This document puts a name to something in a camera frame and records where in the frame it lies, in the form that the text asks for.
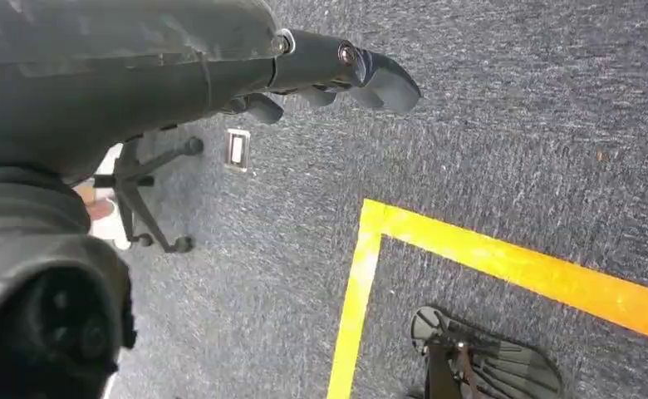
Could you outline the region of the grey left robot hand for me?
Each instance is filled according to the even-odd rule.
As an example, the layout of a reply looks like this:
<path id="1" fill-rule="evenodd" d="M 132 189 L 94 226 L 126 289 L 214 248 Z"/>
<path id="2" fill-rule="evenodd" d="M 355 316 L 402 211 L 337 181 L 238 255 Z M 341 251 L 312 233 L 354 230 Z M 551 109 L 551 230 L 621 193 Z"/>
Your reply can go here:
<path id="1" fill-rule="evenodd" d="M 406 112 L 396 61 L 279 25 L 264 1 L 0 1 L 0 171 L 66 182 L 113 145 L 218 113 L 277 121 L 270 94 L 318 106 L 347 91 Z"/>

